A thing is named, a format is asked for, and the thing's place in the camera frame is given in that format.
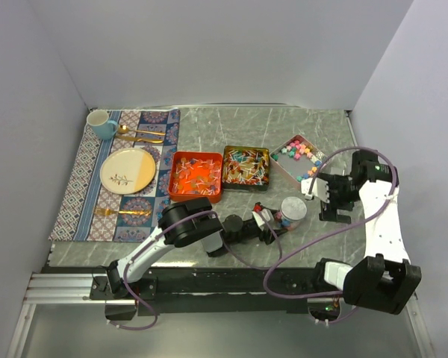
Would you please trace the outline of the clear round jar lid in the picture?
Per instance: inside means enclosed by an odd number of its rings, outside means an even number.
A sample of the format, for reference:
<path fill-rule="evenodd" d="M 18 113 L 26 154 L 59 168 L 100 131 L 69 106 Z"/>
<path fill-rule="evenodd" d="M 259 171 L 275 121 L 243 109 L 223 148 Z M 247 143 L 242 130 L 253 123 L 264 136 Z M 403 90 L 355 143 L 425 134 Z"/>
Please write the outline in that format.
<path fill-rule="evenodd" d="M 302 199 L 290 196 L 281 202 L 280 212 L 288 221 L 298 222 L 306 217 L 307 206 Z"/>

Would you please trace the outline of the orange candy box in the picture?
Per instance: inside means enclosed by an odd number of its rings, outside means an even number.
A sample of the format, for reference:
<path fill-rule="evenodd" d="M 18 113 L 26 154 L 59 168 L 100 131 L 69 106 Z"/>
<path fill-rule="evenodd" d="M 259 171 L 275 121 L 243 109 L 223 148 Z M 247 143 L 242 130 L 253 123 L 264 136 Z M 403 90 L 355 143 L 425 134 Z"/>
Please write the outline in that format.
<path fill-rule="evenodd" d="M 216 204 L 222 197 L 223 156 L 216 152 L 177 151 L 168 185 L 172 201 L 208 198 Z"/>

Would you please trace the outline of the clear glass jar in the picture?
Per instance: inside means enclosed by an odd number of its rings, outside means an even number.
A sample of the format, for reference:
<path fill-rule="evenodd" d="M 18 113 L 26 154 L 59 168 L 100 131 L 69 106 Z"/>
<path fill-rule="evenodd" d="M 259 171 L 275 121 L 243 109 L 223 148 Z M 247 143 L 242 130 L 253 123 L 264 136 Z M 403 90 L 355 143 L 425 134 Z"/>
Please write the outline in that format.
<path fill-rule="evenodd" d="M 299 214 L 295 219 L 292 219 L 290 216 L 286 216 L 282 211 L 278 211 L 274 215 L 277 226 L 289 231 L 295 230 L 298 226 L 300 226 L 305 217 L 305 214 Z"/>

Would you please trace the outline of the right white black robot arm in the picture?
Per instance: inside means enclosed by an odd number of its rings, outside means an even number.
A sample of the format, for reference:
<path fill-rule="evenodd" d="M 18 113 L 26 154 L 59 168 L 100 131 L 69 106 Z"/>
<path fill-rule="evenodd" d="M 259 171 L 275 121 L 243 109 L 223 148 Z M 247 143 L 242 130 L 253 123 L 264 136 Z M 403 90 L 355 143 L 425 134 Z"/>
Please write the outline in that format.
<path fill-rule="evenodd" d="M 316 173 L 305 193 L 320 200 L 320 220 L 356 226 L 344 211 L 361 202 L 365 252 L 355 266 L 330 259 L 316 265 L 312 289 L 328 297 L 337 289 L 347 304 L 398 315 L 419 285 L 422 273 L 411 264 L 402 239 L 397 170 L 376 151 L 358 149 L 347 175 Z"/>

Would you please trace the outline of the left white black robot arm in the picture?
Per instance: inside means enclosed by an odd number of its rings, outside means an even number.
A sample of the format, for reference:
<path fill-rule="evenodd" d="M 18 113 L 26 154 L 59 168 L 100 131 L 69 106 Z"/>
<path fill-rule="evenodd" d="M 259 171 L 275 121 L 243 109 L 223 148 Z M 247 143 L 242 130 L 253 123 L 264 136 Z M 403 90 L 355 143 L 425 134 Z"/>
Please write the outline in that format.
<path fill-rule="evenodd" d="M 162 256 L 175 248 L 184 248 L 201 241 L 210 257 L 219 256 L 228 244 L 247 239 L 273 243 L 289 231 L 276 227 L 277 210 L 255 204 L 252 218 L 244 220 L 230 215 L 220 221 L 207 198 L 196 198 L 169 205 L 158 225 L 136 249 L 127 256 L 114 260 L 106 267 L 107 290 L 116 299 L 129 297 L 134 283 L 141 280 L 148 269 Z"/>

